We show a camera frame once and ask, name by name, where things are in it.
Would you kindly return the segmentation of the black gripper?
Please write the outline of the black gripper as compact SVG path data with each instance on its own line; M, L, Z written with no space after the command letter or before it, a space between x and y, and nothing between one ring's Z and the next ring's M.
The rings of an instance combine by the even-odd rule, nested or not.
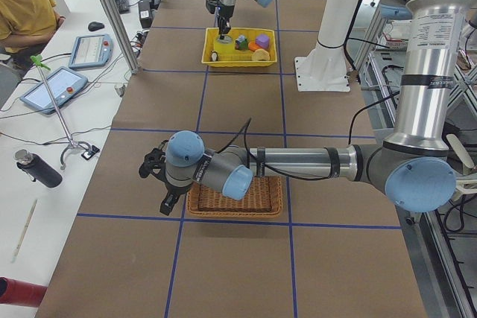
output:
M224 39L224 34L230 32L230 19L233 16L233 6L220 3L218 5L217 25L219 31L219 39Z
M161 176L161 180L164 182L167 189L167 194L161 202L159 212L164 215L170 215L174 206L177 204L180 196L187 194L191 188L191 180L179 180L177 183L169 181L168 177L164 174Z

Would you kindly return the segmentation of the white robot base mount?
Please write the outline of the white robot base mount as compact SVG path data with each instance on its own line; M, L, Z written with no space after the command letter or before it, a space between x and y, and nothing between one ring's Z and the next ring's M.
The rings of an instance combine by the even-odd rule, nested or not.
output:
M344 44L359 4L359 0L326 0L315 48L294 59L300 92L350 91Z

